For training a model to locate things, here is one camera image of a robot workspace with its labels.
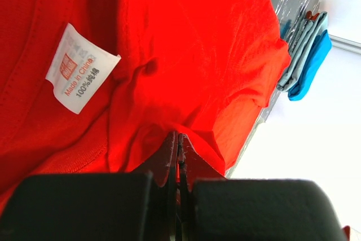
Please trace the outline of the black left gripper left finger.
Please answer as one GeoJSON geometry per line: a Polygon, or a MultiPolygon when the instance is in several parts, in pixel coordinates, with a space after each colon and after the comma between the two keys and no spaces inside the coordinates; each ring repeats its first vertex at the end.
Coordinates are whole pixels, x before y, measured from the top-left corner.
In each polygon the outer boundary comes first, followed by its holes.
{"type": "Polygon", "coordinates": [[[130,173],[42,174],[15,189],[2,240],[177,240],[178,133],[130,173]]]}

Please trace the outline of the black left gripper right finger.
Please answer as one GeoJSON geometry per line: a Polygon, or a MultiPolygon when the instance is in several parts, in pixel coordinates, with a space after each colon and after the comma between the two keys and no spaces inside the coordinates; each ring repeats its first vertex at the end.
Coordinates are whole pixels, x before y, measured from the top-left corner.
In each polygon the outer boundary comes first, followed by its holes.
{"type": "Polygon", "coordinates": [[[179,136],[179,240],[348,240],[326,193],[301,179],[224,179],[179,136]]]}

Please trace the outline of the red t-shirt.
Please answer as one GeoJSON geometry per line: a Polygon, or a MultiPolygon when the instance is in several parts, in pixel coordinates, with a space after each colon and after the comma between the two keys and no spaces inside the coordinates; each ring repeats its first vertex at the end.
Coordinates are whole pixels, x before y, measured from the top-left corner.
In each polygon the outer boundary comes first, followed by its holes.
{"type": "Polygon", "coordinates": [[[270,0],[1,0],[1,215],[28,177],[130,173],[171,132],[227,179],[289,62],[270,0]]]}

